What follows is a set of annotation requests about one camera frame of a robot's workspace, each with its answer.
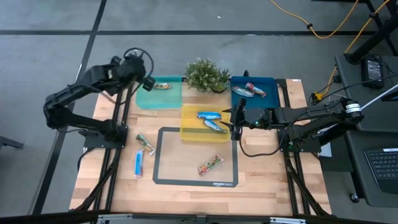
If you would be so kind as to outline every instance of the potted plant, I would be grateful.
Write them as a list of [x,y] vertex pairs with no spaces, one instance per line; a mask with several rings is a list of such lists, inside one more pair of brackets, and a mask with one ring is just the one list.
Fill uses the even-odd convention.
[[222,93],[228,87],[229,70],[221,71],[210,59],[200,59],[188,63],[185,71],[188,85],[200,92]]

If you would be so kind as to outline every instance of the wooden tabletop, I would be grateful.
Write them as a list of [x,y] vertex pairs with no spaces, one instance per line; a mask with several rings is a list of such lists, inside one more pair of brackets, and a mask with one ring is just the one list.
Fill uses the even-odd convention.
[[[300,80],[287,80],[292,108],[306,106],[303,86]],[[283,106],[283,93],[279,90]],[[183,82],[183,104],[231,106],[231,93],[199,93]],[[112,117],[114,105],[98,97],[95,119]],[[184,185],[160,185],[152,180],[155,156],[144,156],[144,176],[134,177],[136,151],[141,145],[135,140],[143,134],[156,146],[158,130],[161,127],[180,127],[180,110],[142,110],[135,104],[135,96],[129,109],[127,125],[129,133],[126,147],[122,150],[114,188],[111,210],[125,213],[179,213],[208,215],[292,215],[287,174],[282,153],[273,156],[246,157],[238,148],[239,184],[233,188],[202,187]],[[276,131],[247,129],[243,131],[243,148],[249,154],[272,152],[278,146]],[[301,153],[305,183],[317,202],[327,212],[329,200],[323,180],[321,165],[310,153]],[[80,171],[73,191],[70,208],[79,206],[98,182],[104,149],[95,149],[81,161]],[[101,200],[108,192],[106,185]],[[299,189],[295,186],[298,209],[303,212]]]

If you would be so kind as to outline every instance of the concrete floor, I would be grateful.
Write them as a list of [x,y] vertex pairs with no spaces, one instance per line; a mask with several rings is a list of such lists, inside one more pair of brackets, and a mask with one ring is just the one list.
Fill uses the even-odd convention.
[[[276,1],[314,23],[316,30],[333,30],[352,6],[343,2]],[[1,30],[91,30],[100,2],[3,0],[0,33]],[[380,2],[373,1],[376,7]],[[364,4],[358,5],[342,30],[360,30],[368,14]],[[387,11],[382,10],[381,16],[383,20],[388,18]],[[373,22],[367,28],[375,29]],[[113,0],[106,4],[99,30],[307,29],[266,0]],[[25,142],[23,150],[1,149],[0,217],[30,213],[56,135],[45,125],[42,103],[47,95],[75,81],[88,39],[88,35],[0,35],[3,105],[0,135]],[[352,39],[351,36],[320,40],[313,36],[271,35],[97,35],[88,66],[108,63],[113,55],[121,55],[129,47],[142,47],[153,56],[158,75],[182,74],[186,63],[197,57],[209,57],[219,66],[228,67],[233,75],[249,70],[253,76],[302,79],[309,95],[326,85],[333,70],[333,57],[341,54]],[[366,37],[360,38],[358,44],[365,40]],[[385,43],[374,52],[391,54]],[[338,88],[340,85],[334,85],[332,90]],[[96,95],[84,97],[76,102],[75,112],[91,116],[95,101]],[[77,133],[67,134],[44,213],[68,210],[83,140]],[[324,177],[332,212],[338,217],[388,223],[398,219],[396,208],[369,207],[365,201],[351,203],[347,196],[353,190],[349,175],[325,172]]]

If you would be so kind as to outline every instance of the desk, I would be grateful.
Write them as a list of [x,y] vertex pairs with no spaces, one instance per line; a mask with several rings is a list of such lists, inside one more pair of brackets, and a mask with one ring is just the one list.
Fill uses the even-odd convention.
[[364,154],[368,149],[398,147],[398,135],[347,131],[344,137],[347,150],[353,160],[353,182],[358,197],[365,198],[370,206],[398,207],[398,195],[387,194],[378,189]]
[[[306,106],[300,80],[287,80],[290,104],[293,108]],[[205,104],[231,107],[231,93],[220,95],[199,93],[183,82],[183,104]],[[108,119],[114,105],[101,95],[98,97],[93,117]],[[129,134],[122,150],[112,200],[112,212],[123,213],[174,213],[207,215],[292,215],[282,153],[273,156],[249,158],[238,151],[239,184],[233,188],[200,187],[184,185],[157,185],[152,180],[155,156],[144,156],[144,176],[134,177],[136,151],[141,145],[135,140],[139,133],[156,146],[161,127],[179,127],[180,110],[142,110],[135,104],[135,96],[129,109],[127,125]],[[250,154],[271,152],[277,145],[276,131],[245,129],[243,147]],[[70,208],[79,206],[98,182],[104,149],[95,149],[81,162],[73,191]],[[305,183],[323,209],[330,211],[326,187],[319,161],[311,154],[302,153],[301,161]],[[104,207],[107,186],[103,191],[100,208]],[[302,201],[299,189],[295,189],[299,211]]]
[[[398,57],[382,56],[382,58],[393,72],[398,71]],[[344,86],[362,82],[361,64],[352,65],[348,63],[344,55],[336,56],[335,61]],[[384,75],[387,76],[387,70],[384,67],[383,72]],[[398,82],[398,77],[394,77],[392,80],[396,84]],[[382,90],[389,89],[390,80],[387,78],[384,80],[384,83],[385,87]],[[347,97],[358,101],[362,106],[379,96],[381,93],[382,91],[380,90],[372,90],[362,85],[346,89]],[[398,133],[397,111],[397,102],[382,102],[381,100],[377,100],[363,110],[365,118],[357,125],[357,129],[360,131]]]

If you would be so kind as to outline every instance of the yellow bin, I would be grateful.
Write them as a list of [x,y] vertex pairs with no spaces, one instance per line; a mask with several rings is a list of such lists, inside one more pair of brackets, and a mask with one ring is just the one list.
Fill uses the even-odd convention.
[[[181,128],[180,135],[186,141],[200,141],[200,142],[227,142],[231,139],[231,133],[227,126],[220,123],[224,121],[229,123],[230,113],[222,112],[229,108],[220,108],[215,106],[182,106],[181,113]],[[203,122],[203,118],[197,117],[197,112],[201,111],[215,111],[221,114],[221,119],[214,119],[213,121],[221,128],[227,130],[226,133],[214,131]]]

